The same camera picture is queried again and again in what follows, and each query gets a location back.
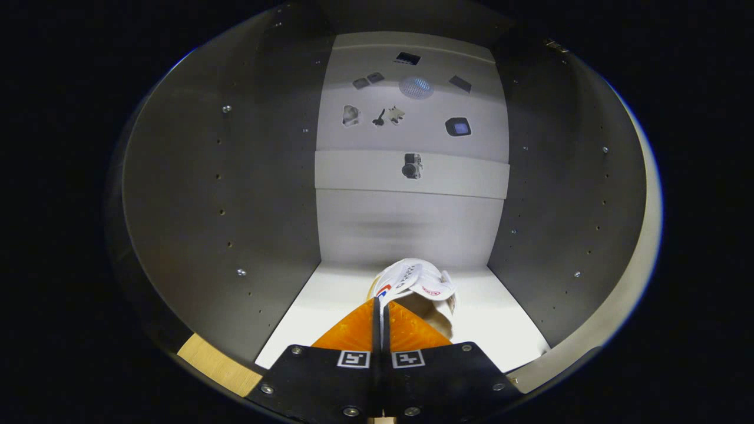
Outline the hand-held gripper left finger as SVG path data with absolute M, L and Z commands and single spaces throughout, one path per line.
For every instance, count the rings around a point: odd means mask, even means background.
M 379 331 L 367 300 L 310 346 L 291 344 L 275 360 L 247 400 L 293 423 L 368 423 L 379 370 Z

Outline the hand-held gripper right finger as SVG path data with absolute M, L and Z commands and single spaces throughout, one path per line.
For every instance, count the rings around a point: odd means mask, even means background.
M 382 311 L 382 410 L 397 423 L 482 423 L 522 393 L 476 343 L 450 343 L 396 302 Z

